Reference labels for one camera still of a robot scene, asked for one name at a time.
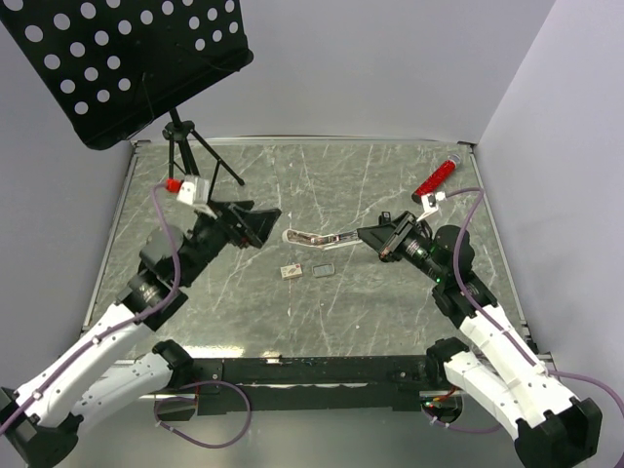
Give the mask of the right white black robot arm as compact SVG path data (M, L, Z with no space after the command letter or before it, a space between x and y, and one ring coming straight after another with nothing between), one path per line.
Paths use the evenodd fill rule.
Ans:
M596 454L601 410L578 399L523 341L474 272L464 229L433 232L405 212L358 236L380 261L404 259L430 278L439 310L469 339L441 339L428 349L425 374L433 386L452 385L472 397L505 429L525 467L575 467Z

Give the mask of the small staple box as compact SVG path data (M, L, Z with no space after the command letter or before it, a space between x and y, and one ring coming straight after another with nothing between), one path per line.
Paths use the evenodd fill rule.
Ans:
M289 264L280 268L283 280L292 280L303 276L303 269L300 263Z

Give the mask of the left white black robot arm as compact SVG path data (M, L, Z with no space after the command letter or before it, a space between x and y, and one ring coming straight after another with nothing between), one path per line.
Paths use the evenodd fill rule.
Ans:
M1 390L1 433L29 467L55 467L93 425L138 397L179 392L193 358L168 339L126 369L114 364L159 330L187 300L190 287L227 246L261 248L281 215L251 201L210 202L193 228L154 229L135 276L100 319L54 363L17 389Z

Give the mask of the white stapler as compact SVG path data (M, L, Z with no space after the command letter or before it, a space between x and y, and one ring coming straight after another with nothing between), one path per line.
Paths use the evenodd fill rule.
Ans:
M362 243L356 230L322 235L289 228L282 233L282 239L288 244L322 251L334 250Z

